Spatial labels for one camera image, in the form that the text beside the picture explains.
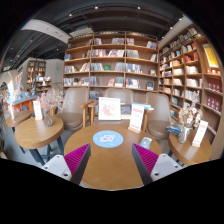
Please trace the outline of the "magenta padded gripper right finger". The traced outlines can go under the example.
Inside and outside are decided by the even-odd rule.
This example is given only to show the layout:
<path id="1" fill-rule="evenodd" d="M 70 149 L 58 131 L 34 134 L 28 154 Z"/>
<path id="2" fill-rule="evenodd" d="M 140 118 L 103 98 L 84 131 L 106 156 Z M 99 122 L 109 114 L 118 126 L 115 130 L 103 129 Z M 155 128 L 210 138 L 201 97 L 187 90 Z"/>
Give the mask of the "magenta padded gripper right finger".
<path id="1" fill-rule="evenodd" d="M 144 185 L 182 169 L 182 167 L 167 154 L 157 155 L 137 144 L 132 144 L 132 155 Z"/>

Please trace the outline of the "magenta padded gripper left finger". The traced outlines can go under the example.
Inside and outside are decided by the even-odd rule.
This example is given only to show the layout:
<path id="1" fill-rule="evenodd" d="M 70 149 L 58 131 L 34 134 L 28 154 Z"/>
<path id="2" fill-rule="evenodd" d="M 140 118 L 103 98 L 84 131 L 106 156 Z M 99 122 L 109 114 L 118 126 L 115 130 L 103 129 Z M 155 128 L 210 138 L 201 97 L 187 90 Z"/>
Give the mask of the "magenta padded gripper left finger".
<path id="1" fill-rule="evenodd" d="M 86 144 L 65 156 L 55 155 L 42 169 L 79 185 L 90 156 L 91 147 Z"/>

